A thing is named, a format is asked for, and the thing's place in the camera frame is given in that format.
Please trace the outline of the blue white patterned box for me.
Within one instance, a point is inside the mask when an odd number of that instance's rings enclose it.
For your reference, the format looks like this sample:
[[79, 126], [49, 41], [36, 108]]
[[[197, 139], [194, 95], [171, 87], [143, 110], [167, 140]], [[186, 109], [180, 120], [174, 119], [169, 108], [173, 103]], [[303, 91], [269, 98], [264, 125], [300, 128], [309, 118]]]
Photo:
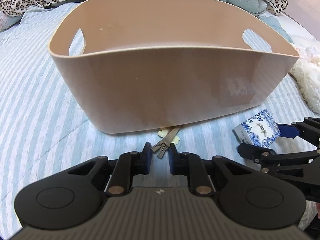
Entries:
[[239, 124], [234, 132], [241, 143], [268, 148], [281, 132], [274, 118], [264, 109]]

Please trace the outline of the metal keys with charm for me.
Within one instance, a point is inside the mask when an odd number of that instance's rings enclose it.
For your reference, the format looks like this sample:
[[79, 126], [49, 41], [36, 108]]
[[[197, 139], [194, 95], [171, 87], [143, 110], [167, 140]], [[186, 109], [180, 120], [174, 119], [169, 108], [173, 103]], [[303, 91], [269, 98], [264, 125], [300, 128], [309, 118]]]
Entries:
[[159, 159], [162, 159], [166, 150], [170, 147], [172, 141], [176, 137], [177, 133], [181, 129], [182, 126], [175, 126], [172, 128], [167, 135], [161, 139], [159, 142], [157, 142], [154, 146], [152, 146], [153, 153], [157, 152], [157, 157]]

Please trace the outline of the white fluffy plush toy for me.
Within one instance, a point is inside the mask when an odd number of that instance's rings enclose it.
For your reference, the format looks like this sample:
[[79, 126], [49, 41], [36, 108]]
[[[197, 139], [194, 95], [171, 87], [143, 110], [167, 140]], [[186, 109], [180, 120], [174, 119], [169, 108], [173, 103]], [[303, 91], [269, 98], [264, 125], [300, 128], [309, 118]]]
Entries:
[[290, 70], [308, 107], [319, 114], [319, 46], [299, 46], [292, 43], [299, 59]]

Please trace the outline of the blue striped bed sheet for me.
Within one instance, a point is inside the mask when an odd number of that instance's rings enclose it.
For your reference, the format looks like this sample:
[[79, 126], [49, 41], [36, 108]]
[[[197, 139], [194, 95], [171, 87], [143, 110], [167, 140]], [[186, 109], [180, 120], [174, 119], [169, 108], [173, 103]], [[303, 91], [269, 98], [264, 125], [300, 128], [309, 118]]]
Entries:
[[[140, 151], [159, 141], [156, 131], [107, 135], [88, 120], [72, 96], [47, 49], [64, 17], [76, 7], [31, 7], [19, 24], [1, 32], [1, 236], [20, 229], [14, 199], [25, 186], [99, 155], [110, 159]], [[258, 107], [184, 126], [177, 149], [210, 159], [216, 154], [243, 163], [233, 129], [268, 110], [278, 123], [289, 124], [315, 114], [295, 80], [286, 76]]]

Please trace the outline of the beige plastic storage basket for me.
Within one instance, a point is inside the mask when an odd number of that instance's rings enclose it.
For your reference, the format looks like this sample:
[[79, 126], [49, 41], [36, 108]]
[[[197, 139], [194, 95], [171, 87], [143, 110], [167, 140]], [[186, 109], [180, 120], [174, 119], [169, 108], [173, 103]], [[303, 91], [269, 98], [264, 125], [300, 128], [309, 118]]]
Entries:
[[255, 107], [299, 58], [264, 22], [217, 0], [87, 0], [48, 50], [89, 120], [108, 134]]

